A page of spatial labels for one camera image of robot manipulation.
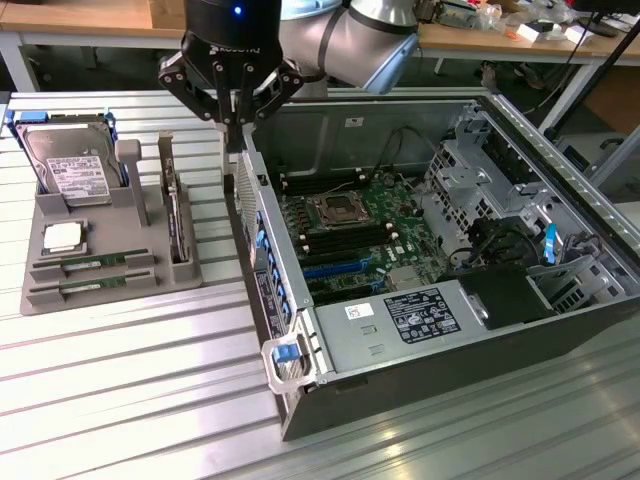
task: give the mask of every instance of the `hard drive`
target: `hard drive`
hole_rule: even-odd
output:
[[[116,160],[113,122],[105,115],[22,113],[13,131],[39,180],[39,193],[61,193],[70,207],[111,203],[126,186]]]

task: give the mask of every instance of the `cable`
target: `cable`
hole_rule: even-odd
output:
[[[418,64],[418,71],[416,72],[416,80],[420,81],[420,74],[422,73],[422,63],[424,60],[424,52],[420,47],[418,47],[418,51],[420,52],[420,63]]]
[[[454,250],[453,252],[451,252],[451,255],[449,255],[449,258],[448,258],[449,265],[452,266],[452,267],[454,266],[453,263],[451,262],[451,260],[453,259],[453,256],[456,253],[469,252],[469,253],[473,254],[473,252],[475,252],[475,251],[476,251],[475,248],[471,248],[471,247],[462,247],[462,248],[459,248],[457,250]]]
[[[551,92],[549,94],[549,96],[547,98],[545,98],[538,105],[536,105],[535,107],[527,110],[526,112],[523,112],[523,115],[529,115],[529,114],[535,112],[536,110],[544,107],[547,104],[547,102],[549,100],[551,100],[556,93],[558,93],[558,91],[562,88],[564,83],[569,79],[569,75],[571,74],[571,68],[569,68],[569,67],[571,67],[571,60],[573,60],[573,57],[575,56],[576,52],[578,51],[578,48],[580,48],[580,45],[582,44],[582,41],[584,40],[584,37],[587,34],[587,30],[591,26],[591,22],[593,22],[593,18],[595,17],[595,15],[596,15],[595,12],[593,12],[591,14],[591,16],[589,17],[589,22],[587,23],[587,26],[584,27],[584,29],[582,31],[582,36],[580,37],[580,40],[578,41],[578,43],[576,43],[576,48],[573,49],[573,52],[571,52],[571,55],[569,55],[569,58],[567,59],[566,63],[564,64],[564,66],[566,68],[566,72],[564,74],[564,77],[562,77],[562,80],[560,80],[560,82],[558,83],[558,86],[553,90],[553,92]]]
[[[393,137],[400,134],[400,141],[398,142],[398,148],[396,149],[396,152],[394,153],[394,155],[391,157],[391,160],[389,161],[389,165],[393,165],[393,161],[400,154],[402,150],[402,145],[404,143],[404,135],[402,134],[403,131],[408,131],[415,134],[419,139],[423,140],[431,150],[433,150],[435,155],[437,155],[438,151],[435,145],[431,140],[429,140],[426,137],[426,135],[424,135],[420,130],[418,130],[415,127],[412,127],[410,125],[404,125],[402,127],[396,128],[395,130],[392,130],[389,136],[387,137],[387,141],[385,142],[384,147],[382,147],[382,151],[380,152],[380,157],[378,158],[378,161],[376,162],[375,166],[373,167],[373,170],[371,171],[372,176],[380,169],[380,167],[382,167],[382,163],[383,163],[385,154],[389,149],[389,145],[391,144],[391,140],[393,140]]]
[[[411,183],[409,183],[409,180],[407,180],[406,178],[404,178],[404,175],[402,175],[400,172],[398,172],[398,176],[400,176],[400,178],[402,179],[402,182],[403,182],[407,187],[409,187],[409,188],[411,189],[411,191],[412,191],[412,192],[414,192],[414,193],[421,193],[421,192],[418,192],[418,191],[416,190],[416,187],[414,187],[413,185],[411,185]]]
[[[531,252],[536,256],[536,261],[538,262],[538,265],[540,265],[540,263],[541,263],[540,253],[538,253],[538,249],[536,248],[534,243],[531,241],[531,239],[529,237],[527,237],[524,233],[522,233],[520,230],[517,230],[515,228],[507,228],[506,230],[507,230],[507,232],[511,232],[511,233],[519,236],[520,238],[522,238],[525,241],[527,246],[531,249]]]

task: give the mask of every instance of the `power supply label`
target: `power supply label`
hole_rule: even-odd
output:
[[[405,343],[460,331],[460,325],[437,288],[385,298],[384,303]]]

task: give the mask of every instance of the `hard drive label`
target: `hard drive label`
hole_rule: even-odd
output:
[[[47,164],[65,199],[109,194],[100,157],[47,158]]]
[[[460,325],[437,288],[385,298],[384,303],[405,343],[460,331]]]

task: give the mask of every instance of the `metal worktable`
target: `metal worktable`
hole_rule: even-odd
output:
[[[16,94],[9,107],[109,107],[120,138],[141,140],[150,182],[157,133],[174,131],[205,287],[21,317],[34,177],[3,128],[3,480],[640,476],[640,320],[566,357],[281,443],[222,201],[216,132],[161,92]]]

